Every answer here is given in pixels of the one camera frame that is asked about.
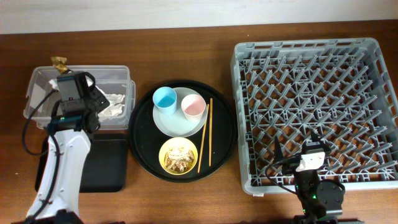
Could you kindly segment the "blue cup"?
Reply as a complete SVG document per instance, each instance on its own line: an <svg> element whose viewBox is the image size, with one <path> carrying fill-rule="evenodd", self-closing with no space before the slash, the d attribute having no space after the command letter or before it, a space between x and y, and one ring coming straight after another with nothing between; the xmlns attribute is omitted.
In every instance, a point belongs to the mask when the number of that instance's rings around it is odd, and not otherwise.
<svg viewBox="0 0 398 224"><path fill-rule="evenodd" d="M152 96L152 101L162 114L171 115L177 110L177 93L171 87L158 88Z"/></svg>

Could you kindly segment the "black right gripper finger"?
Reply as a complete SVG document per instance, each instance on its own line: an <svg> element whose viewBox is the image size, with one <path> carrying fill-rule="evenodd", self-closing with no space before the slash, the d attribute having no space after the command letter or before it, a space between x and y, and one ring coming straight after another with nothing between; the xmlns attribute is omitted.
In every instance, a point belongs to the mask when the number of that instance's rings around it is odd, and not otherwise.
<svg viewBox="0 0 398 224"><path fill-rule="evenodd" d="M274 161L279 162L284 158L284 156L282 153L282 148L280 146L279 138L277 136L274 138L274 141L275 141Z"/></svg>
<svg viewBox="0 0 398 224"><path fill-rule="evenodd" d="M323 151L330 150L330 148L324 142L322 142L321 138L317 134L311 132L310 139L311 139L311 143L309 144L309 148L311 150L315 150L315 149L322 149Z"/></svg>

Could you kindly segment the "brown wrapper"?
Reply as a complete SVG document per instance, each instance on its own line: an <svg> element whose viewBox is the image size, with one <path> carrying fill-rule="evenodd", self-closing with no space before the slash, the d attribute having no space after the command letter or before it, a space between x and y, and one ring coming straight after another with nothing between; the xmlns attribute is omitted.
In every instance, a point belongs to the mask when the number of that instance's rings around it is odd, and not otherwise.
<svg viewBox="0 0 398 224"><path fill-rule="evenodd" d="M66 65L67 58L65 58L65 57L51 57L50 59L51 59L52 65L55 67L56 70L58 70L60 72L60 74L68 72L68 67Z"/></svg>

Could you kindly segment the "pink cup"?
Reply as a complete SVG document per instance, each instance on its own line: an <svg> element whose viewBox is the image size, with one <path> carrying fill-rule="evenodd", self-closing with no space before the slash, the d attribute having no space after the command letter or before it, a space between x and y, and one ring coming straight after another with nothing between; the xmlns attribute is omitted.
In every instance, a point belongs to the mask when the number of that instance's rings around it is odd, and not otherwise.
<svg viewBox="0 0 398 224"><path fill-rule="evenodd" d="M207 106L201 95L190 94L183 98L181 109L187 120L194 122L201 119Z"/></svg>

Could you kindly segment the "white paper napkin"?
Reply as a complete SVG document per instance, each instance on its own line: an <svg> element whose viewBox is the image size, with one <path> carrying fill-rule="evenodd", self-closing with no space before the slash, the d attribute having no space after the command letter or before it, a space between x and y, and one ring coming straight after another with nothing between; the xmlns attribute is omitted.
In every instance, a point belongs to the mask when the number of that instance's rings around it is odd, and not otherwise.
<svg viewBox="0 0 398 224"><path fill-rule="evenodd" d="M107 94L95 85L95 79L85 73L49 81L60 93L60 107L64 116L93 115L105 119L123 112L123 94Z"/></svg>

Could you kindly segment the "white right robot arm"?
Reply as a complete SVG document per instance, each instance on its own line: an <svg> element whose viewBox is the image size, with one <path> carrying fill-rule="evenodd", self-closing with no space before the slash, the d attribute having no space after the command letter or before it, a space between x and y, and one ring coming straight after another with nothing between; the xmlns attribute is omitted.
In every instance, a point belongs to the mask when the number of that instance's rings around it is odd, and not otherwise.
<svg viewBox="0 0 398 224"><path fill-rule="evenodd" d="M282 173L294 177L294 193L303 208L303 215L294 216L294 223L340 222L345 186L335 180L321 180L318 175L326 167L330 152L320 136L311 133L301 152L282 162Z"/></svg>

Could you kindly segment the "yellow bowl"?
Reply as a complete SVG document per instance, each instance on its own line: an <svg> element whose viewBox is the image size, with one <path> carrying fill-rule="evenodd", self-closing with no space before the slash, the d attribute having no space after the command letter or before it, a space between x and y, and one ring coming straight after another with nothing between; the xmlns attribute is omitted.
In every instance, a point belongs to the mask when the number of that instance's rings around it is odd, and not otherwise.
<svg viewBox="0 0 398 224"><path fill-rule="evenodd" d="M189 173L195 167L197 161L197 148L187 138L171 138L164 142L159 150L161 168L172 175Z"/></svg>

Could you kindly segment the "white round plate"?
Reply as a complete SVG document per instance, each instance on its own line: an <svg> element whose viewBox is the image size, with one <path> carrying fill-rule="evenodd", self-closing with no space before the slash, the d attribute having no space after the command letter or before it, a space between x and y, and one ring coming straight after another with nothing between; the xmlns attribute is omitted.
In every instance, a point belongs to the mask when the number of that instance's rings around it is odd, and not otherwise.
<svg viewBox="0 0 398 224"><path fill-rule="evenodd" d="M174 88L177 94L177 107L175 113L166 115L160 112L158 107L153 106L152 116L157 128L170 137L186 138L197 133L204 126L208 109L205 108L202 116L198 120L188 120L182 110L181 102L184 97L194 94L199 95L195 90L186 87Z"/></svg>

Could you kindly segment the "food scraps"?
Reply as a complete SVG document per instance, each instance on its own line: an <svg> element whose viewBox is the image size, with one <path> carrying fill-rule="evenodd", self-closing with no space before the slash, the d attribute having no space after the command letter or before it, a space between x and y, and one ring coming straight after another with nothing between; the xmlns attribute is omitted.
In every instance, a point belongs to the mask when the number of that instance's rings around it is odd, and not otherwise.
<svg viewBox="0 0 398 224"><path fill-rule="evenodd" d="M193 151L184 145L172 146L165 153L165 168L175 174L182 174L193 165L195 155Z"/></svg>

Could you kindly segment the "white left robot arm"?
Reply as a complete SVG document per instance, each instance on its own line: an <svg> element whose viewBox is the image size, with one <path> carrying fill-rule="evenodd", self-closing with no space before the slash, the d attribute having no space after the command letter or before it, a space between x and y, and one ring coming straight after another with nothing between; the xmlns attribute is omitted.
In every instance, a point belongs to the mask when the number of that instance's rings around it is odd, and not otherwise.
<svg viewBox="0 0 398 224"><path fill-rule="evenodd" d="M88 72L67 70L57 77L59 93L50 122L47 162L37 196L24 223L81 223L78 197L92 136L100 128L99 113L109 101Z"/></svg>

